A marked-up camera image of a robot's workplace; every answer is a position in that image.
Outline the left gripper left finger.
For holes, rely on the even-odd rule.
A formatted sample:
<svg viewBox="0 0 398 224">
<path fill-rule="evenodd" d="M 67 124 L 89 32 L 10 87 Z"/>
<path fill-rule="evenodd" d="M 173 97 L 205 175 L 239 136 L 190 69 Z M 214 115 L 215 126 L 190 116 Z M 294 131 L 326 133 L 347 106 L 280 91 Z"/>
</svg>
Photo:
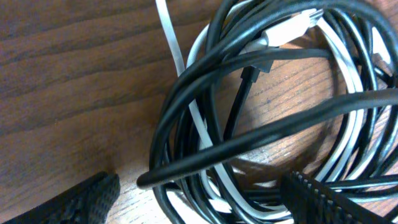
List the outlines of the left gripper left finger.
<svg viewBox="0 0 398 224">
<path fill-rule="evenodd" d="M 104 224 L 120 190 L 117 174 L 99 172 L 5 224 Z"/>
</svg>

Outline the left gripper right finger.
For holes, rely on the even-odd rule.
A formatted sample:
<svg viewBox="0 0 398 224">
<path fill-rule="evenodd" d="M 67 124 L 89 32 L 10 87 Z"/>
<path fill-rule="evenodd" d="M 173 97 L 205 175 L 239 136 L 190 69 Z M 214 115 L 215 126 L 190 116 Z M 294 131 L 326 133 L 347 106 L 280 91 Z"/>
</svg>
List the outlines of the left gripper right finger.
<svg viewBox="0 0 398 224">
<path fill-rule="evenodd" d="M 359 202 L 392 198 L 391 188 L 356 194 L 348 192 L 391 184 L 391 175 L 322 183 L 303 173 L 292 172 L 281 178 L 280 196 L 294 223 L 392 223 L 392 212 L 382 217 L 358 205 Z"/>
</svg>

